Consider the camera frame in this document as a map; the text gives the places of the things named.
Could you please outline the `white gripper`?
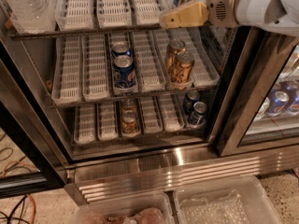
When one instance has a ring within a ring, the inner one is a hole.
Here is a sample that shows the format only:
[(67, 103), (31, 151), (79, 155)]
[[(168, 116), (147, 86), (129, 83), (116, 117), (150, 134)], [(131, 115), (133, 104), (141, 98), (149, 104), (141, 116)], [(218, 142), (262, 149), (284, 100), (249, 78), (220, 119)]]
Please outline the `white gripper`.
[(209, 20), (214, 26), (235, 28), (246, 25), (236, 11), (241, 0), (189, 1), (179, 7), (163, 12), (159, 24), (163, 29), (203, 26)]

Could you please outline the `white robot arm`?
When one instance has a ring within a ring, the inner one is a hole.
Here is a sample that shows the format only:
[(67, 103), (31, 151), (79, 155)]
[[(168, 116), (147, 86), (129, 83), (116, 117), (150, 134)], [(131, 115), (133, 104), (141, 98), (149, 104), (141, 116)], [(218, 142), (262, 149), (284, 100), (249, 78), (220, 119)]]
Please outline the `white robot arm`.
[(254, 26), (298, 37), (299, 0), (192, 0), (162, 13), (159, 23), (164, 29)]

